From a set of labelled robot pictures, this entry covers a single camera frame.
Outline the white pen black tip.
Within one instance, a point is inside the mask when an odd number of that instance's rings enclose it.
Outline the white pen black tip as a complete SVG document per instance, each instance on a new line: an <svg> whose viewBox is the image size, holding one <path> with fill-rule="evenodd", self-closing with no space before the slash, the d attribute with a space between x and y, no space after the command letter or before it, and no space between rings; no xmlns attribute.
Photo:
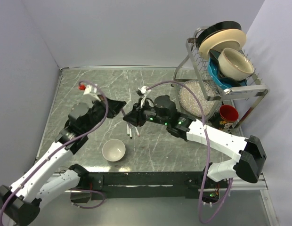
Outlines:
<svg viewBox="0 0 292 226"><path fill-rule="evenodd" d="M132 135L132 127L129 126L129 134L130 134L130 139L133 139L133 135Z"/></svg>

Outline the white pen green tip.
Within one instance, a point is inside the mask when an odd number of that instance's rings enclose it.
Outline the white pen green tip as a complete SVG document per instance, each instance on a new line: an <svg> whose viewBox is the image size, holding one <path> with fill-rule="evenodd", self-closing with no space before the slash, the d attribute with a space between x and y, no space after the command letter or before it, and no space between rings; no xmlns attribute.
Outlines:
<svg viewBox="0 0 292 226"><path fill-rule="evenodd" d="M127 136L130 136L130 128L129 128L129 125L127 124Z"/></svg>

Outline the white pen pink tip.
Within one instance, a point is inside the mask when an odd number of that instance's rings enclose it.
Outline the white pen pink tip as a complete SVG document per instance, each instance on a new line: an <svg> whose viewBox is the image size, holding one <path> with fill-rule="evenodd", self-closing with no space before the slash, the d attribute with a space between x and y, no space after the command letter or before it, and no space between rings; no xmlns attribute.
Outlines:
<svg viewBox="0 0 292 226"><path fill-rule="evenodd" d="M134 128L135 128L135 131L136 131L137 136L140 137L140 132L139 132L139 130L137 129L137 127L134 127Z"/></svg>

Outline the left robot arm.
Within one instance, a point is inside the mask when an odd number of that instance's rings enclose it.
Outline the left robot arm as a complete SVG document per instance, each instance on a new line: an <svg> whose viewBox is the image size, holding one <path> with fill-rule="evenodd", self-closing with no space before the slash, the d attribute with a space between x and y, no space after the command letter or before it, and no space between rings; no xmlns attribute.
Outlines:
<svg viewBox="0 0 292 226"><path fill-rule="evenodd" d="M47 183L55 170L74 156L87 142L88 134L99 128L105 119L114 118L126 105L125 101L101 98L75 104L64 128L47 152L16 182L0 186L0 225L3 216L9 226L27 226L38 216L41 208L71 188L84 189L89 172L79 164L72 165L59 178Z"/></svg>

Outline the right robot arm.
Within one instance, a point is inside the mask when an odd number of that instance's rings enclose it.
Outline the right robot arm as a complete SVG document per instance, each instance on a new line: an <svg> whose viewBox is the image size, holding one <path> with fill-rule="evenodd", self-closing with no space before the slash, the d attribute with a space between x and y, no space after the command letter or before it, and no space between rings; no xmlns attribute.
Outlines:
<svg viewBox="0 0 292 226"><path fill-rule="evenodd" d="M257 183L267 158L258 137L239 137L203 125L200 120L179 112L168 95L157 97L154 106L141 101L135 103L123 120L135 127L141 127L147 121L164 125L175 137L209 145L230 157L228 161L209 165L208 171L201 176L205 187L213 187L223 179L234 177Z"/></svg>

